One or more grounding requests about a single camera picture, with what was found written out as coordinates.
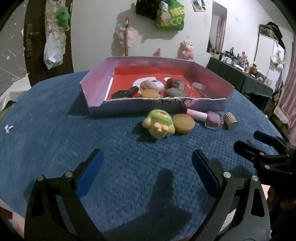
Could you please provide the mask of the beige hanging organizer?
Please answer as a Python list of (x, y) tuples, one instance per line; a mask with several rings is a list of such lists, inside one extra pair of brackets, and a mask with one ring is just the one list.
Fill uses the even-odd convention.
[(50, 34), (61, 43), (62, 54), (65, 54), (66, 49), (66, 34), (65, 29), (58, 26), (57, 14), (58, 10), (65, 6), (66, 1), (48, 0), (45, 3), (45, 36), (46, 41)]

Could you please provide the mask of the white pink earbud case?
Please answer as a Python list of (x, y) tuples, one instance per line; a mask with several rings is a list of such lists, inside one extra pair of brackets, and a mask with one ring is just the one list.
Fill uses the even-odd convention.
[(161, 92), (165, 89), (164, 84), (156, 79), (145, 80), (140, 84), (140, 87), (141, 89), (154, 89), (158, 92)]

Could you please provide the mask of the small pink wall hook toy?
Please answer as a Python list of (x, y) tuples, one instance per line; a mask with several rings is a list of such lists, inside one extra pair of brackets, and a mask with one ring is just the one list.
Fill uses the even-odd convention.
[(161, 57), (161, 49), (157, 49), (157, 51), (154, 52), (153, 54), (154, 57)]

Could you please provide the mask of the blue textured table cloth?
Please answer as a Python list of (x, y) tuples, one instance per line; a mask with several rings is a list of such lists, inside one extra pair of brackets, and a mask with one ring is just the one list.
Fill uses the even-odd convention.
[(74, 170), (94, 149), (104, 164), (81, 202), (108, 240), (179, 240), (191, 236), (209, 213), (211, 198), (193, 165), (196, 149), (233, 176), (248, 178), (253, 165), (234, 152), (242, 140), (266, 153), (255, 131), (278, 130), (248, 99), (233, 91), (227, 112), (238, 127), (212, 131), (197, 123), (186, 135), (156, 140), (142, 127), (144, 115), (93, 118), (80, 81), (85, 72), (44, 80), (1, 120), (1, 198), (25, 216), (36, 178)]

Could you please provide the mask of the pink plush on wall left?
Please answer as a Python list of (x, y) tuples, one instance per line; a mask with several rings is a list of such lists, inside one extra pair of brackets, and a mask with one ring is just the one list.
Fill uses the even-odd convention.
[[(115, 31), (119, 44), (125, 48), (125, 28), (119, 26)], [(137, 31), (133, 27), (128, 28), (128, 48), (132, 47), (133, 39), (137, 35)]]

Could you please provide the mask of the tan round puff back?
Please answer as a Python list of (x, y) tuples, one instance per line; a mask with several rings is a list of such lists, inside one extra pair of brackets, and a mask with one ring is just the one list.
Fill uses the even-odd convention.
[(195, 121), (187, 114), (179, 113), (173, 117), (175, 130), (179, 134), (187, 134), (195, 127)]

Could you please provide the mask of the green tote bag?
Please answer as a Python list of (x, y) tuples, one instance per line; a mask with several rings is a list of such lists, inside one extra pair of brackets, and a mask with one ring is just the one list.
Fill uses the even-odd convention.
[(181, 31), (185, 25), (185, 7), (180, 1), (160, 1), (156, 27), (166, 31)]

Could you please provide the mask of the black backpack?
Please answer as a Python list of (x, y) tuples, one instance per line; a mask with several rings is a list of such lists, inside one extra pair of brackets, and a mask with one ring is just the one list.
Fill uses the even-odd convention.
[(155, 20), (157, 18), (159, 3), (160, 1), (158, 0), (137, 0), (135, 13), (150, 18), (151, 20)]

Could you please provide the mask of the clear glass cup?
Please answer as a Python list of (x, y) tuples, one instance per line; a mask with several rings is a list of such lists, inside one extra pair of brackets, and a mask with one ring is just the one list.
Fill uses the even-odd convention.
[(206, 98), (210, 98), (210, 99), (215, 98), (213, 92), (208, 87), (206, 87), (205, 85), (203, 85), (201, 83), (193, 82), (192, 87), (194, 89), (198, 90)]

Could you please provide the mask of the glitter jar with brown lid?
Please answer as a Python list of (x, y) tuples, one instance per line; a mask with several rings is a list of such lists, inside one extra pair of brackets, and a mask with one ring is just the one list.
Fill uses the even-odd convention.
[(182, 91), (184, 91), (185, 87), (186, 87), (184, 82), (177, 80), (177, 79), (173, 79), (173, 78), (169, 78), (166, 81), (166, 85), (167, 85), (167, 88), (177, 88)]

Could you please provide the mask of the purple cardboard tray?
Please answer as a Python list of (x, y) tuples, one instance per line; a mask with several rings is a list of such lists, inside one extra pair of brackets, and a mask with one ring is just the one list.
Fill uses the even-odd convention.
[(93, 116), (193, 109), (222, 111), (234, 87), (203, 66), (161, 57), (110, 57), (81, 80)]

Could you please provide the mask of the white cabinet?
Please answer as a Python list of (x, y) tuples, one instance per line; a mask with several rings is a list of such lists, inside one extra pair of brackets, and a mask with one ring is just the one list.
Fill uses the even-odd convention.
[(285, 50), (273, 38), (258, 34), (258, 43), (254, 62), (257, 70), (271, 84), (276, 84), (285, 67)]

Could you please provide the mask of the purple nail polish bottle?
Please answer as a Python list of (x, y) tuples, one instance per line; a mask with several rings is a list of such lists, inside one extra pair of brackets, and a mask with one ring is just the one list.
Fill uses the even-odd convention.
[(206, 128), (219, 130), (224, 124), (224, 120), (219, 113), (208, 111), (207, 113), (187, 109), (186, 114), (196, 121), (203, 122)]

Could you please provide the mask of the pink plush on wall right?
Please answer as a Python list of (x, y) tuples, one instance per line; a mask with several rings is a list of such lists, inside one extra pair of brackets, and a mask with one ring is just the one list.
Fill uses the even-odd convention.
[(194, 58), (193, 41), (185, 40), (182, 42), (182, 55), (185, 59), (193, 60)]

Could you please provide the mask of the green plush on door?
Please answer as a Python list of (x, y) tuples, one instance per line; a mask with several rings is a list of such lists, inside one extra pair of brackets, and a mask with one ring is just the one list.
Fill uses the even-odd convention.
[(61, 7), (57, 12), (57, 23), (59, 28), (64, 28), (65, 31), (70, 30), (69, 26), (70, 14), (66, 6)]

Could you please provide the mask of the dark green side table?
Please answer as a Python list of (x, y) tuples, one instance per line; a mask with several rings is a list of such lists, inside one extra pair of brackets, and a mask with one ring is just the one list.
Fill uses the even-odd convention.
[(213, 57), (209, 59), (206, 68), (229, 82), (240, 93), (256, 94), (270, 98), (273, 96), (272, 88), (263, 84), (255, 77)]

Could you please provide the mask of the small white clip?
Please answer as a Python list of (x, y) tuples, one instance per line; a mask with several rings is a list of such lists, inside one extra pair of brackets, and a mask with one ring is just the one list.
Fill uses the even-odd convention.
[(4, 130), (5, 130), (5, 132), (6, 132), (6, 134), (9, 134), (10, 133), (10, 131), (11, 131), (11, 129), (13, 128), (14, 126), (13, 125), (6, 125), (5, 127), (4, 127)]

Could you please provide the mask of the green yellow toy figure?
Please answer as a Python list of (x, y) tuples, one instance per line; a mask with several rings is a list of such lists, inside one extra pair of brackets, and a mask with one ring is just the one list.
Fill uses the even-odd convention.
[(165, 138), (166, 135), (173, 135), (175, 133), (175, 126), (171, 116), (162, 109), (150, 111), (142, 121), (142, 126), (154, 138)]

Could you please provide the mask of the tan round puff front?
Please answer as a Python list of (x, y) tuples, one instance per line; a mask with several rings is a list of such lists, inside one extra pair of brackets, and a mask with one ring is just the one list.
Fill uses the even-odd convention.
[(159, 92), (154, 89), (144, 89), (141, 92), (143, 98), (158, 98)]

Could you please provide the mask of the tan round puff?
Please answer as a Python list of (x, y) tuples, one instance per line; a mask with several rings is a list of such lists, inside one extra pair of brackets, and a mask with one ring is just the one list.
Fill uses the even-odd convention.
[(179, 113), (173, 117), (175, 130), (179, 134), (187, 134), (195, 127), (195, 121), (187, 114)]
[(144, 89), (141, 92), (143, 98), (158, 98), (159, 92), (154, 89)]

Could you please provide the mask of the pink plush on wall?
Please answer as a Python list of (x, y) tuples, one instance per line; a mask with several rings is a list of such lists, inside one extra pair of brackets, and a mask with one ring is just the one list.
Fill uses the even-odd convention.
[(182, 42), (182, 55), (185, 59), (193, 60), (194, 58), (193, 41), (185, 40)]
[[(125, 48), (125, 28), (119, 26), (115, 31), (119, 44)], [(128, 28), (128, 48), (132, 47), (133, 39), (137, 35), (137, 31), (133, 27)]]

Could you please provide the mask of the silver studded cap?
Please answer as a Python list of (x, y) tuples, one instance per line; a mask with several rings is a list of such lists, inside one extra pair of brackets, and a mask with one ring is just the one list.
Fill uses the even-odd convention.
[(238, 126), (238, 121), (236, 120), (235, 116), (233, 115), (233, 113), (228, 112), (226, 114), (224, 114), (224, 123), (227, 126), (227, 128), (229, 130), (235, 130)]

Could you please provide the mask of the pink curtain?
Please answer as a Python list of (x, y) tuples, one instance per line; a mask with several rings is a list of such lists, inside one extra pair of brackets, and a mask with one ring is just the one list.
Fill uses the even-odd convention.
[(287, 118), (287, 131), (290, 134), (295, 132), (295, 34), (293, 34), (292, 58), (288, 76), (276, 108), (280, 109)]

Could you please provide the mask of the orange handled stick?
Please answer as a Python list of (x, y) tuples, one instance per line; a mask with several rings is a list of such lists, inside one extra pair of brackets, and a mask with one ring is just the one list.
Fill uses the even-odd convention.
[(128, 27), (129, 27), (129, 17), (125, 17), (125, 56), (128, 56)]

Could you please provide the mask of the white plastic bag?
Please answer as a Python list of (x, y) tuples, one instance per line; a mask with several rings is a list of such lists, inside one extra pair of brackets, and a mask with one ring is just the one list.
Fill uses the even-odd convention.
[(62, 46), (60, 41), (50, 34), (44, 48), (44, 63), (48, 70), (63, 63)]

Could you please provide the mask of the photo poster on wall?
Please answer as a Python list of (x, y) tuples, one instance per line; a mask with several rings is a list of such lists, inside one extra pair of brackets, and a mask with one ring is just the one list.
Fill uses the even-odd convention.
[(204, 0), (191, 0), (194, 12), (205, 12), (206, 5)]

